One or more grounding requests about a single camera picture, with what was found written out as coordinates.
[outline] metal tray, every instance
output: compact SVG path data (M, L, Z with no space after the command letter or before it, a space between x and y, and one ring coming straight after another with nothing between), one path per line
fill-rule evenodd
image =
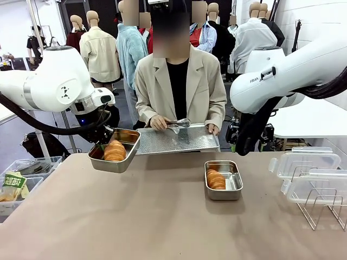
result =
M138 147L140 146L141 134L137 131L116 128L109 141L120 141L126 151L126 158L123 161L104 161L104 148L107 145L97 143L88 153L93 168L105 172L123 173L128 169L134 158Z
M195 123L188 128L170 127L164 131L155 131L153 128L143 128L138 131L141 133L141 144L137 154L217 151L219 149L218 138L209 134L203 123Z
M207 171L216 170L226 179L226 190L213 190L207 185ZM242 179L236 163L233 161L205 162L205 186L211 200L238 200L243 188Z

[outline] light blue shirt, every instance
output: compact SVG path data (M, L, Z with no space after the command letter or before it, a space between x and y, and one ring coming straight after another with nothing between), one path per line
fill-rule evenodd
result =
M197 23L194 23L190 26L190 35L193 33ZM217 31L215 28L210 26L208 22L205 22L202 25L202 37L200 39L200 45L197 47L199 50L204 50L208 53L212 52L213 47L216 45L217 41Z
M135 70L137 63L148 55L146 42L136 26L118 24L117 51L124 78L135 90Z

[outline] floor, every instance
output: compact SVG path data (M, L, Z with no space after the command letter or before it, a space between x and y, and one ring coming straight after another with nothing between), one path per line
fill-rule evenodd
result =
M232 116L230 100L229 100L229 91L230 84L226 84L226 92L228 97L227 115ZM124 129L132 129L132 122L130 119L129 111L126 104L124 90L118 86L119 96L116 96L116 106L120 112L120 123L119 127ZM64 128L64 121L61 116L61 113L49 113L49 112L35 112L36 118L48 125L55 126L54 120L56 120L58 127ZM77 127L78 122L74 115L71 112L67 113L68 121L70 127ZM219 135L220 146L221 148L227 148L230 145L226 143L226 129L228 122L223 123L221 134ZM33 128L26 123L24 123L19 118L14 118L2 125L0 125L0 173L2 173L10 164L18 159L28 159L32 156L26 152L24 147L21 146L22 141L25 138L25 135L33 132ZM67 149L71 148L71 144L68 136L57 136L59 140ZM79 135L73 136L76 147L81 149L82 152L88 152L93 144L88 143L85 139Z

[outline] person's right hand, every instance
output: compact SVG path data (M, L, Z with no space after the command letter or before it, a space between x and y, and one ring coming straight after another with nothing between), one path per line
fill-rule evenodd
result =
M170 119L161 116L161 115L155 115L151 118L151 127L157 131L159 130L165 130L167 129L167 124L166 122L170 121Z

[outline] cream jacket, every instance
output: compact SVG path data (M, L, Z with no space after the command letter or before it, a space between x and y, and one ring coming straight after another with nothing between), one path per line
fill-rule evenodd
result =
M135 72L136 109L146 124L155 115L176 120L174 98L165 58L153 54L139 61ZM226 90L218 59L191 46L187 72L187 115L192 123L214 124L225 117Z
M99 27L91 27L82 35L81 56L92 78L99 82L112 82L120 78L115 38Z

